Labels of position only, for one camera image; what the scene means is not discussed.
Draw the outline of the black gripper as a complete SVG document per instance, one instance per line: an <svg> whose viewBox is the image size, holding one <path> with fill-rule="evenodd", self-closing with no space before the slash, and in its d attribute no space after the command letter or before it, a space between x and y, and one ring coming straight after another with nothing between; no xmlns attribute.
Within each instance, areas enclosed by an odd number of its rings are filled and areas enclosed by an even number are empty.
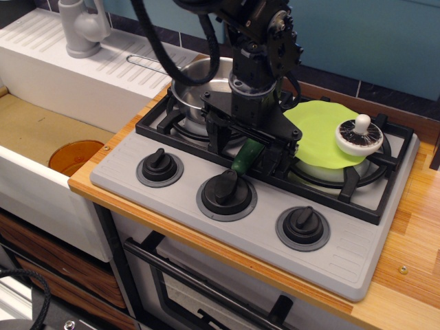
<svg viewBox="0 0 440 330"><path fill-rule="evenodd" d="M206 113L208 150L221 154L233 131L260 142L261 173L266 177L285 177L297 152L302 133L283 114L280 105L280 79L264 85L230 73L230 93L206 91L201 94Z"/></svg>

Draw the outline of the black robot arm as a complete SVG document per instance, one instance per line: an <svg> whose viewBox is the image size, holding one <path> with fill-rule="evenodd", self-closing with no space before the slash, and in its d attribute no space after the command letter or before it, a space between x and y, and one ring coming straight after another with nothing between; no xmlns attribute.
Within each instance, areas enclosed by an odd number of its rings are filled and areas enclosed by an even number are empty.
<svg viewBox="0 0 440 330"><path fill-rule="evenodd" d="M220 153L232 131L264 145L262 172L270 176L286 166L302 137L284 115L283 80L299 91L292 73L303 52L296 42L287 1L177 1L195 14L215 14L225 23L233 49L231 91L201 95L210 139Z"/></svg>

